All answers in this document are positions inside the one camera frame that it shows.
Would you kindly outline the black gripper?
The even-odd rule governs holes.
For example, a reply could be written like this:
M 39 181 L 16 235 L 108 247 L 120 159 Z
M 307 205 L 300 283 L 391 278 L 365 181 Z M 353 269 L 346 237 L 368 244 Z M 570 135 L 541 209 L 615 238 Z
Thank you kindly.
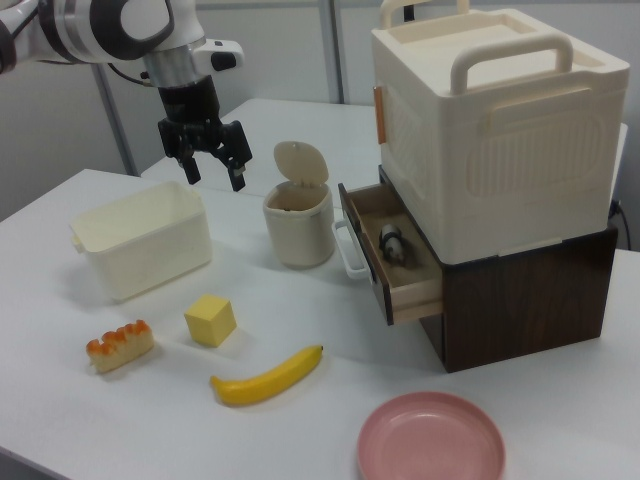
M 160 88 L 166 118 L 158 123 L 165 154 L 178 161 L 187 181 L 201 180 L 195 152 L 217 158 L 228 171 L 233 191 L 245 186 L 245 164 L 252 159 L 244 129 L 239 121 L 223 123 L 220 104 L 212 79 L 182 87 Z

